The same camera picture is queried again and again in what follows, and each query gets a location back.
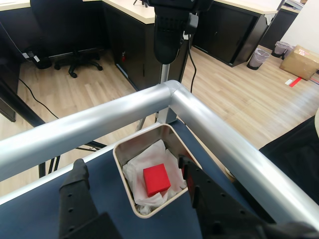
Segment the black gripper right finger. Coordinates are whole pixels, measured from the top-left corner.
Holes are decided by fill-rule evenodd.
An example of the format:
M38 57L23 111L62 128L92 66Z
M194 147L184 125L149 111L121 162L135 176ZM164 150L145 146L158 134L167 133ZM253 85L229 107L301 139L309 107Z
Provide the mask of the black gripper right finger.
M272 239L266 224L244 209L191 159L180 155L178 167L186 180L204 239Z

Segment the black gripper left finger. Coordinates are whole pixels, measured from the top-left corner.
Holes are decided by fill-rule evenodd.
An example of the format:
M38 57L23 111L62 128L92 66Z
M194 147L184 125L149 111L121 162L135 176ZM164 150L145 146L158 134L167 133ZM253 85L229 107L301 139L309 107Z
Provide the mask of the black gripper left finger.
M98 211L90 194L88 167L83 159L77 159L59 188L59 237L69 238L89 221L98 217Z

